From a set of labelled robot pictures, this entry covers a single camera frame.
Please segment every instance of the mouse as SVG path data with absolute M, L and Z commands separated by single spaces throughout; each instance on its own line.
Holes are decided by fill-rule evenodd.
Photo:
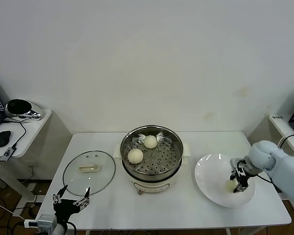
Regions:
M 11 131 L 0 132 L 0 147 L 6 146 L 10 142 Z

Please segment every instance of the silver speaker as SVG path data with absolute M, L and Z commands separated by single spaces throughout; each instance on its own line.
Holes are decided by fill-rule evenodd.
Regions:
M 17 121 L 33 122 L 43 117 L 43 110 L 41 108 L 23 99 L 10 100 L 5 105 L 4 111 L 7 117 Z

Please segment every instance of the white shelf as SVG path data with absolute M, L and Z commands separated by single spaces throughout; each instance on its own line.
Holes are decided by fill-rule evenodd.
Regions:
M 36 218 L 41 214 L 54 214 L 52 195 L 63 187 L 63 172 L 73 158 L 90 150 L 101 150 L 112 156 L 115 146 L 125 135 L 74 134 Z M 291 222 L 273 185 L 257 177 L 254 198 L 241 208 L 219 206 L 198 188 L 194 169 L 201 157 L 209 153 L 243 157 L 248 153 L 250 145 L 242 132 L 180 132 L 178 135 L 189 144 L 191 156 L 188 164 L 179 169 L 174 186 L 161 193 L 139 195 L 120 161 L 116 161 L 116 173 L 111 183 L 103 191 L 91 195 L 90 205 L 79 214 L 73 214 L 70 221 L 78 230 L 208 229 Z M 68 191 L 63 198 L 80 199 Z
M 44 116 L 42 119 L 36 122 L 22 122 L 23 126 L 26 129 L 26 134 L 18 142 L 16 146 L 16 151 L 13 154 L 13 158 L 20 158 L 25 154 L 25 152 L 30 147 L 31 143 L 34 141 L 41 128 L 45 125 L 49 117 L 51 116 L 51 109 L 43 109 Z M 0 148 L 0 157 L 5 153 L 8 147 L 11 147 L 16 140 L 24 133 L 24 129 L 18 123 L 2 123 L 0 124 L 1 131 L 11 131 L 11 138 L 8 145 Z
M 294 132 L 294 129 L 289 125 L 289 120 L 291 118 L 291 114 L 271 114 L 269 115 L 269 120 L 272 122 L 274 127 L 278 130 L 278 132 L 284 136 L 291 132 Z M 289 137 L 286 142 L 294 151 L 294 136 Z

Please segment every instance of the glass lid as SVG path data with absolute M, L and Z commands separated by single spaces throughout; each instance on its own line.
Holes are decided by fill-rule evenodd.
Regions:
M 116 166 L 113 158 L 102 151 L 89 151 L 78 155 L 66 167 L 63 184 L 77 196 L 84 196 L 90 187 L 90 195 L 95 194 L 113 179 Z

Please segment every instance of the electric steamer pot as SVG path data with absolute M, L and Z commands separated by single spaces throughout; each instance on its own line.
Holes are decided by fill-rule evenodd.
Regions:
M 153 149 L 144 146 L 146 136 L 155 136 L 158 145 Z M 138 148 L 143 160 L 131 164 L 127 155 Z M 174 183 L 173 179 L 181 167 L 183 144 L 172 130 L 157 125 L 147 125 L 129 132 L 121 143 L 122 165 L 130 176 L 132 184 L 141 192 L 160 192 Z

